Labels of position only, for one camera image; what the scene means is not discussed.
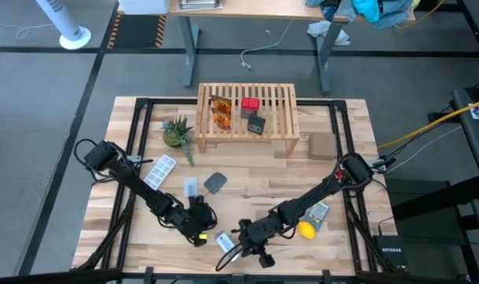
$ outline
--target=red cube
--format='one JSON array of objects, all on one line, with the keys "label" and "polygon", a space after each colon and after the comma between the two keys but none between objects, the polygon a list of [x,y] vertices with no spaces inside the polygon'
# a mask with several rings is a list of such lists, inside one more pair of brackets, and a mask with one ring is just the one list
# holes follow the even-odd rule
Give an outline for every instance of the red cube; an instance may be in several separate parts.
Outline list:
[{"label": "red cube", "polygon": [[249,118],[250,115],[257,115],[260,108],[260,100],[257,98],[241,99],[241,118]]}]

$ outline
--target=white cloth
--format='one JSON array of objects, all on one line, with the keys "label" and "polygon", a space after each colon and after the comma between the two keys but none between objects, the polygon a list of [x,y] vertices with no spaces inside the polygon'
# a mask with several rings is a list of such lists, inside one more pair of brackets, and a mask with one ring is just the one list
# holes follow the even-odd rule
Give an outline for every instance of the white cloth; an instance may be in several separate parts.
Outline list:
[{"label": "white cloth", "polygon": [[[312,37],[317,37],[317,36],[325,37],[327,35],[327,31],[330,28],[330,26],[331,26],[331,22],[329,21],[319,21],[318,23],[309,24],[308,33]],[[341,47],[347,47],[351,44],[351,42],[348,39],[350,39],[350,36],[341,29],[341,32],[339,32],[339,35],[337,36],[337,39],[335,40],[335,45],[341,46]]]}]

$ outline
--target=wooden tabletop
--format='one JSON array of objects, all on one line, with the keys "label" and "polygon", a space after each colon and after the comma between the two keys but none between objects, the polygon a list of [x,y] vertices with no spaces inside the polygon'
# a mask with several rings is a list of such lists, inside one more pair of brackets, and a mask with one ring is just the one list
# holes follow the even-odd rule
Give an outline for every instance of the wooden tabletop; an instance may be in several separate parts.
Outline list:
[{"label": "wooden tabletop", "polygon": [[[258,17],[271,19],[321,21],[324,16],[320,7],[308,7],[305,0],[222,0],[223,9],[178,12],[179,0],[170,0],[168,16],[189,17]],[[125,13],[122,6],[118,7],[119,13]],[[406,22],[414,22],[414,13]],[[347,22],[344,16],[335,15],[334,21]]]},{"label": "wooden tabletop", "polygon": [[[106,139],[121,147],[125,147],[127,143],[135,101],[135,97],[118,97],[114,102]],[[347,104],[356,151],[364,157],[377,157],[376,142],[365,101],[349,99]],[[181,149],[169,148],[163,143],[160,130],[162,121],[179,114],[187,115],[189,124],[193,125],[196,105],[154,107],[144,158],[157,161],[167,154],[176,159],[177,166],[160,189],[175,195],[186,206],[188,200],[183,196],[182,189],[184,178],[197,177],[199,191],[204,192],[203,183],[207,178],[217,171],[224,174],[228,182],[217,194],[205,197],[206,202],[216,211],[218,225],[208,232],[209,240],[206,245],[194,248],[178,231],[162,228],[145,202],[137,197],[125,271],[144,272],[146,267],[154,267],[157,273],[216,273],[215,265],[223,254],[214,242],[216,233],[221,230],[230,232],[231,229],[238,228],[239,219],[261,218],[276,204],[299,197],[319,184],[335,165],[335,162],[308,159],[309,133],[331,132],[329,111],[325,106],[298,106],[301,139],[288,159],[285,158],[283,142],[208,143],[205,154],[196,149],[193,151],[195,167],[189,166]],[[342,129],[340,115],[338,118]],[[142,119],[137,133],[140,133],[141,125]],[[343,135],[342,141],[346,152]],[[139,135],[134,144],[134,152],[137,152],[138,144]],[[143,166],[141,177],[144,178],[153,166],[154,163]],[[375,179],[384,182],[382,176],[375,176]],[[73,266],[82,264],[106,235],[116,188],[117,184],[114,182],[92,188]],[[365,189],[364,198],[371,231],[377,234],[378,222],[392,216],[388,194],[373,182]],[[220,273],[321,275],[322,269],[329,269],[332,275],[354,275],[342,193],[329,196],[324,202],[330,206],[331,212],[315,239],[305,239],[297,233],[292,240],[275,237],[269,242],[267,251],[275,258],[274,267],[263,269],[257,257],[250,256],[234,261]],[[381,225],[385,234],[396,234],[392,219]],[[232,238],[237,241],[237,234],[232,235]],[[360,237],[359,249],[362,265],[366,268],[365,245]],[[118,240],[114,245],[113,257],[117,255]]]}]

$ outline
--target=white cable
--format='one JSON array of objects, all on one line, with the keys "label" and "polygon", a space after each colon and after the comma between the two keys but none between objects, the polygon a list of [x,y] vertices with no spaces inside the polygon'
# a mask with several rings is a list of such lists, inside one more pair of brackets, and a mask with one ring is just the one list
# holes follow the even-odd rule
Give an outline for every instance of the white cable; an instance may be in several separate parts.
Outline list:
[{"label": "white cable", "polygon": [[259,51],[259,50],[264,50],[264,49],[267,49],[267,48],[277,47],[277,46],[281,43],[281,41],[283,40],[283,38],[285,37],[286,32],[288,32],[288,28],[290,28],[290,26],[292,25],[293,22],[294,22],[294,20],[291,20],[290,23],[288,23],[288,25],[287,25],[286,28],[285,28],[285,32],[283,33],[283,35],[281,35],[281,39],[279,39],[277,43],[272,44],[272,45],[270,45],[270,46],[266,46],[266,47],[253,48],[253,49],[249,49],[249,50],[244,50],[244,51],[242,51],[242,52],[241,52],[241,55],[240,55],[241,65],[242,65],[243,67],[248,68],[248,70],[251,71],[251,70],[252,70],[252,66],[251,66],[250,64],[246,63],[246,61],[243,59],[242,56],[243,56],[244,54],[248,53],[248,52]]},{"label": "white cable", "polygon": [[453,132],[455,132],[455,131],[457,131],[457,130],[459,130],[459,129],[461,129],[461,128],[462,128],[462,127],[459,126],[459,127],[455,128],[455,129],[450,130],[450,131],[446,132],[445,134],[443,134],[443,135],[437,137],[436,139],[434,139],[434,140],[428,142],[428,143],[425,144],[422,148],[420,148],[420,150],[416,151],[416,153],[414,153],[412,156],[410,156],[406,161],[404,161],[404,162],[398,164],[398,165],[395,166],[393,169],[389,170],[389,171],[387,172],[387,174],[391,173],[393,170],[397,169],[398,167],[402,166],[403,164],[409,162],[412,158],[414,158],[414,156],[418,155],[419,152],[423,151],[423,149],[427,148],[430,144],[432,144],[432,143],[438,141],[439,139],[445,137],[446,135],[452,134]]},{"label": "white cable", "polygon": [[41,24],[39,26],[33,26],[33,27],[20,27],[14,24],[0,24],[0,27],[3,28],[18,28],[18,32],[15,34],[15,38],[17,39],[24,39],[31,33],[31,29],[33,28],[44,28],[44,27],[50,27],[53,26],[53,24]]}]

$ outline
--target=plant pot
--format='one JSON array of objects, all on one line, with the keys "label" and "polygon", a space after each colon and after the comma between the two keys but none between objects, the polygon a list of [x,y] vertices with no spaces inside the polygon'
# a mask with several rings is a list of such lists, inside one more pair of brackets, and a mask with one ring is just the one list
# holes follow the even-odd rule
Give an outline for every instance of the plant pot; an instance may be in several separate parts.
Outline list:
[{"label": "plant pot", "polygon": [[167,131],[164,131],[163,135],[162,135],[162,138],[163,138],[163,142],[167,146],[172,147],[172,148],[180,148],[181,147],[181,143],[179,141],[178,142],[173,142],[171,139],[168,138],[168,136],[170,136],[170,134]]}]

